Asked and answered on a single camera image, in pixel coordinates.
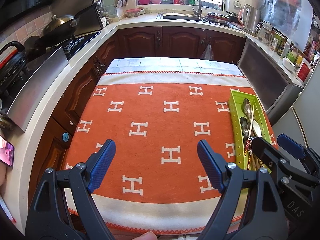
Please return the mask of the wooden chopstick red stripes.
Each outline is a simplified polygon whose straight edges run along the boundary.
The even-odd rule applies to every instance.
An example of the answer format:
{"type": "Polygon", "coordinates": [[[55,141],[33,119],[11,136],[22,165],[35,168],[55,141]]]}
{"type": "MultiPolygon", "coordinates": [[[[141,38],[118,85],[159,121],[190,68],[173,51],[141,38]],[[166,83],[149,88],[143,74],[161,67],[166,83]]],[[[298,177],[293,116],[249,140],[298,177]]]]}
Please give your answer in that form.
{"type": "Polygon", "coordinates": [[[254,119],[254,106],[252,106],[252,111],[251,111],[251,120],[249,124],[249,132],[248,132],[248,138],[246,141],[245,145],[245,150],[248,151],[250,143],[251,143],[251,133],[252,133],[252,127],[253,127],[253,119],[254,119]]]}

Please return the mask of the white ceramic spoon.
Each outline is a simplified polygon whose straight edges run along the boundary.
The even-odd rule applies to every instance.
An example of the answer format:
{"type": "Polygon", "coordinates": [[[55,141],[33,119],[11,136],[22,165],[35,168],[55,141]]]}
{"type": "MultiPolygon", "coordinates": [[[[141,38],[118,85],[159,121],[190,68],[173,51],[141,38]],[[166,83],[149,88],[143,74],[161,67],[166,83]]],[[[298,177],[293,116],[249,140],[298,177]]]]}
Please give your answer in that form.
{"type": "Polygon", "coordinates": [[[255,120],[252,121],[252,128],[253,128],[253,131],[254,131],[256,137],[262,136],[260,126],[255,120]]]}

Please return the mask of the steel tablespoon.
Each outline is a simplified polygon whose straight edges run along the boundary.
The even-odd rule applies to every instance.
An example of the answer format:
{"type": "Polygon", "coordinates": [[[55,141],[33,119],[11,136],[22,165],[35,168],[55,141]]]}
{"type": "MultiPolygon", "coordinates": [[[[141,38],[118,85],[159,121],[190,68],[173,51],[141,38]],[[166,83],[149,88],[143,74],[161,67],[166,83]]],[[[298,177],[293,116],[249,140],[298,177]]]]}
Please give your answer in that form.
{"type": "Polygon", "coordinates": [[[246,117],[240,118],[241,130],[244,135],[249,135],[249,123],[246,117]]]}

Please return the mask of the large long-handled steel spoon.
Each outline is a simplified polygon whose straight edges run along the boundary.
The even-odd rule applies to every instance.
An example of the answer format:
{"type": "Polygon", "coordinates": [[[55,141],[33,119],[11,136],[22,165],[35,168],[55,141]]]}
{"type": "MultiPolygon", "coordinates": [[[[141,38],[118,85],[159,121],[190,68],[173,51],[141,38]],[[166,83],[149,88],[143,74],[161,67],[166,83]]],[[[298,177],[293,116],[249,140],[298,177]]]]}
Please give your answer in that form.
{"type": "Polygon", "coordinates": [[[247,116],[248,119],[251,120],[251,117],[252,117],[252,107],[251,107],[250,101],[249,101],[247,98],[244,98],[244,100],[243,100],[242,110],[243,110],[245,116],[247,116]]]}

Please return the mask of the grey refrigerator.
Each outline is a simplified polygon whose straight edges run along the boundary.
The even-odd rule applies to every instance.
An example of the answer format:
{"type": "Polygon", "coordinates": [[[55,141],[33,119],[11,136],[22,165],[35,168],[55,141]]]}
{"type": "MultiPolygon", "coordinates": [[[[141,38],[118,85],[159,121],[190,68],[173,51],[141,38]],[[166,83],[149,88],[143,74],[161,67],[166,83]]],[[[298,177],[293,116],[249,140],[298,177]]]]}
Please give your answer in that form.
{"type": "Polygon", "coordinates": [[[277,138],[286,134],[317,153],[320,147],[320,66],[313,74],[289,110],[273,125],[277,138]]]}

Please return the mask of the green plastic utensil tray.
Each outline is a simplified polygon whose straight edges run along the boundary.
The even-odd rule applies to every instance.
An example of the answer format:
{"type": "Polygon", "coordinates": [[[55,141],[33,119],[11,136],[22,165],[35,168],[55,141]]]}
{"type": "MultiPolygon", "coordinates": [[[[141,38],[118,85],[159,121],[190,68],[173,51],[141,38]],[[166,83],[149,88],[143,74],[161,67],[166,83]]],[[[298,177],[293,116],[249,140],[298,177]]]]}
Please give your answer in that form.
{"type": "Polygon", "coordinates": [[[254,106],[254,120],[257,121],[260,126],[262,137],[278,149],[276,139],[274,138],[274,132],[272,131],[269,120],[258,98],[255,95],[232,89],[228,100],[228,106],[231,114],[234,134],[236,164],[242,169],[247,169],[249,159],[249,153],[245,152],[245,143],[240,125],[240,118],[245,117],[241,107],[245,98],[249,100],[251,106],[254,106]]]}

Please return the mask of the smartphone with pink screen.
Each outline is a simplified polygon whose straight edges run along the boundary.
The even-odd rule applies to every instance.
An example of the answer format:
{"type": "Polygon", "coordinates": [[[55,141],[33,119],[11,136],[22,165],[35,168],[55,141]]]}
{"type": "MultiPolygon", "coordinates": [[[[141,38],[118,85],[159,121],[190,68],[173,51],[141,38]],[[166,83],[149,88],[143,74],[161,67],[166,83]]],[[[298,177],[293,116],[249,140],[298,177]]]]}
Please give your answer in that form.
{"type": "Polygon", "coordinates": [[[2,136],[0,137],[0,161],[7,165],[8,167],[13,167],[14,163],[14,146],[4,139],[2,136]]]}

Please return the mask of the red and white canister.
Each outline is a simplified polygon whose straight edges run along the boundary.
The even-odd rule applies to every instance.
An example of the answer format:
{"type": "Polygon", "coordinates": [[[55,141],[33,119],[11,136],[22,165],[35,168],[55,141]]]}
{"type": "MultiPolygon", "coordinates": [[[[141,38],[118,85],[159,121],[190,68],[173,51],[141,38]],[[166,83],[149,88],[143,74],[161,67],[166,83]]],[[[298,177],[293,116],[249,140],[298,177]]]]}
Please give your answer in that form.
{"type": "Polygon", "coordinates": [[[305,84],[311,71],[311,65],[309,61],[304,57],[298,67],[296,78],[301,84],[305,84]]]}

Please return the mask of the white bowl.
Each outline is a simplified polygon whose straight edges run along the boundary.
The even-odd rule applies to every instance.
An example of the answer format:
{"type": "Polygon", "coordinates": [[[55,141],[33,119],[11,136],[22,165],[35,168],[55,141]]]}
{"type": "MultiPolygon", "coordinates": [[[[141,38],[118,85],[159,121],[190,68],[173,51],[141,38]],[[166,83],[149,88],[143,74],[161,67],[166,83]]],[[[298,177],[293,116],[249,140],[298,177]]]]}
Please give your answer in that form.
{"type": "Polygon", "coordinates": [[[282,64],[289,72],[293,72],[296,68],[295,64],[292,63],[287,57],[283,58],[282,64]]]}

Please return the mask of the orange H-pattern blanket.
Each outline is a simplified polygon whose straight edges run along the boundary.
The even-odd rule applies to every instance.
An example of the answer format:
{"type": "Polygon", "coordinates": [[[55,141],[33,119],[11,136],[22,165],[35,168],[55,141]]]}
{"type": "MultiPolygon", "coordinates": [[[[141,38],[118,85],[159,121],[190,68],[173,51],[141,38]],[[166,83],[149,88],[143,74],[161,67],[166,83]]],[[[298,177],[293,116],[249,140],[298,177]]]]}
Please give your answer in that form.
{"type": "Polygon", "coordinates": [[[104,74],[80,118],[66,168],[86,161],[107,139],[116,154],[93,193],[105,223],[129,232],[186,235],[204,229],[220,198],[197,155],[206,140],[236,162],[228,100],[255,93],[241,74],[104,74]]]}

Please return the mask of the steel electric kettle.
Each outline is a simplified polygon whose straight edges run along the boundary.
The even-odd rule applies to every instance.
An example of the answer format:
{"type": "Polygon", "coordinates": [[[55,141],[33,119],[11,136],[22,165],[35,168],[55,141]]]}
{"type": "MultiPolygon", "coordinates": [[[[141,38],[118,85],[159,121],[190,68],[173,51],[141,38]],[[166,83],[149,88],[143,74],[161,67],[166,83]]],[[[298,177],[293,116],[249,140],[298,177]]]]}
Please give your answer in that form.
{"type": "Polygon", "coordinates": [[[248,4],[239,11],[238,15],[238,21],[243,26],[244,31],[251,35],[257,34],[257,26],[260,22],[260,18],[261,11],[248,4]]]}

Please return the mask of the wok with lid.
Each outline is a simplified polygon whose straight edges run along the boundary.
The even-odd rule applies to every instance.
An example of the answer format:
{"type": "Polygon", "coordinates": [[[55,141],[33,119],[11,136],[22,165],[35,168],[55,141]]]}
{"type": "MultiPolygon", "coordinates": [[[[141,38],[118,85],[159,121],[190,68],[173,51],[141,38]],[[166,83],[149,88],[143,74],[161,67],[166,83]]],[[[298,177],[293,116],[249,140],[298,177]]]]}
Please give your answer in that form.
{"type": "Polygon", "coordinates": [[[54,15],[52,20],[42,30],[40,38],[35,42],[38,47],[52,47],[71,38],[80,21],[80,17],[72,15],[63,15],[57,17],[54,15]]]}

